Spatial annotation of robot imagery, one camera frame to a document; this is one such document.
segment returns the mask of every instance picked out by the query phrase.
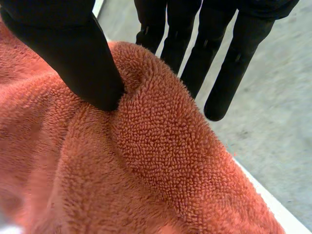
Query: gray floor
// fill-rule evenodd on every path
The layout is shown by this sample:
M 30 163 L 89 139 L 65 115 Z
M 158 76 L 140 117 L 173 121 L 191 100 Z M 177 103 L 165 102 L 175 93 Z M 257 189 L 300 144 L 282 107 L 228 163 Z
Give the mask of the gray floor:
M 99 21 L 112 40 L 135 42 L 140 29 L 132 0 L 107 0 Z M 291 15 L 278 21 L 260 45 L 226 117 L 211 123 L 237 160 L 310 230 L 311 25 L 312 1 L 300 0 Z M 198 21 L 186 57 L 195 41 L 197 27 Z M 233 22 L 196 99 L 200 108 L 218 74 L 232 28 Z

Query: plush fabric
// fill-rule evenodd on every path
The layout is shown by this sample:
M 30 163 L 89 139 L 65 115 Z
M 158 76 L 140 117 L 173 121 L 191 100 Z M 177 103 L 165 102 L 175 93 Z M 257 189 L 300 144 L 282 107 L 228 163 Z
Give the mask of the plush fabric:
M 25 234 L 284 233 L 170 68 L 140 46 L 110 48 L 127 94 L 106 113 L 0 22 L 7 219 Z

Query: towel fold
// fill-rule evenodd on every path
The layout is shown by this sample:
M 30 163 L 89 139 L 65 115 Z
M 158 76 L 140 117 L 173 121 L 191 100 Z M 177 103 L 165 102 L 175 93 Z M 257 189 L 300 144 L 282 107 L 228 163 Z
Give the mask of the towel fold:
M 110 48 L 127 93 L 106 113 L 0 22 L 6 217 L 25 234 L 284 233 L 170 68 Z

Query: white edge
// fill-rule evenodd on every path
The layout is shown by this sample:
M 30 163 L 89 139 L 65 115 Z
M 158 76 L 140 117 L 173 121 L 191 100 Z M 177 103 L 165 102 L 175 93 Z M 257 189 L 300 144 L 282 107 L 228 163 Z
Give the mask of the white edge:
M 98 18 L 98 15 L 101 11 L 103 3 L 104 3 L 104 0 L 96 0 L 96 3 L 94 4 L 92 12 L 96 18 Z
M 269 193 L 239 162 L 238 166 L 255 187 L 274 214 L 276 220 L 284 228 L 286 234 L 312 234 L 295 216 L 293 216 L 272 194 Z

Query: orange towel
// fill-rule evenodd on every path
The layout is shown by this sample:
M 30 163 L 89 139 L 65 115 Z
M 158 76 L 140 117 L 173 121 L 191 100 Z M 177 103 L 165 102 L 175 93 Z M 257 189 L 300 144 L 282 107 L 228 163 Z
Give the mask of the orange towel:
M 284 233 L 169 67 L 110 48 L 127 91 L 114 113 L 81 101 L 0 22 L 8 219 L 25 234 Z

